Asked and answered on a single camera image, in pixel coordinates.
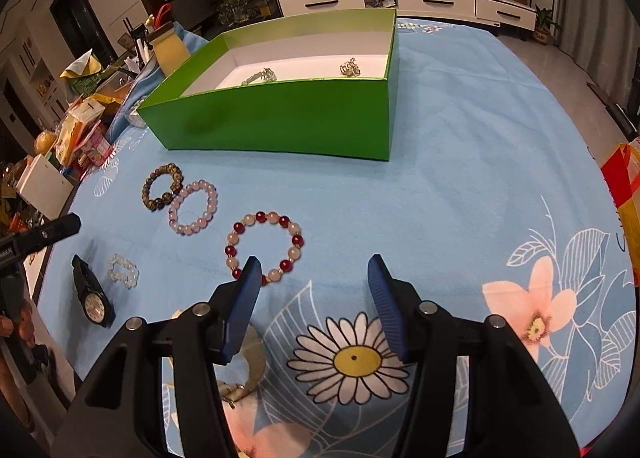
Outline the person's left hand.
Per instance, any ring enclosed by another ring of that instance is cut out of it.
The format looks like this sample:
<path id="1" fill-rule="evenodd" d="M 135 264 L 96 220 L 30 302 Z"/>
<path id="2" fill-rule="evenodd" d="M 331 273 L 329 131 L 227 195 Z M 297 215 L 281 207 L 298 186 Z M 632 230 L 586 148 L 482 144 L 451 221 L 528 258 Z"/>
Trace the person's left hand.
<path id="1" fill-rule="evenodd" d="M 35 326 L 32 322 L 32 306 L 28 302 L 26 302 L 21 308 L 21 313 L 20 316 L 18 316 L 17 322 L 3 315 L 0 316 L 0 322 L 0 332 L 2 337 L 9 337 L 11 334 L 17 334 L 29 348 L 33 348 L 35 346 Z"/>

